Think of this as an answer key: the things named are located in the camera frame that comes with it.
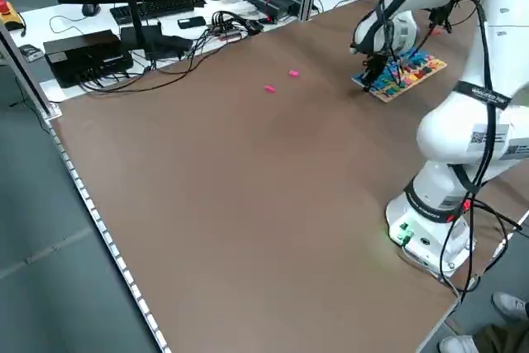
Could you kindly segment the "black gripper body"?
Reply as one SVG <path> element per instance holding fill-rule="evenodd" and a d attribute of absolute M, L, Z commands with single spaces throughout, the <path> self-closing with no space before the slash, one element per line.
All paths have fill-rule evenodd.
<path fill-rule="evenodd" d="M 388 54 L 369 55 L 365 60 L 365 69 L 368 74 L 382 74 L 390 56 Z"/>

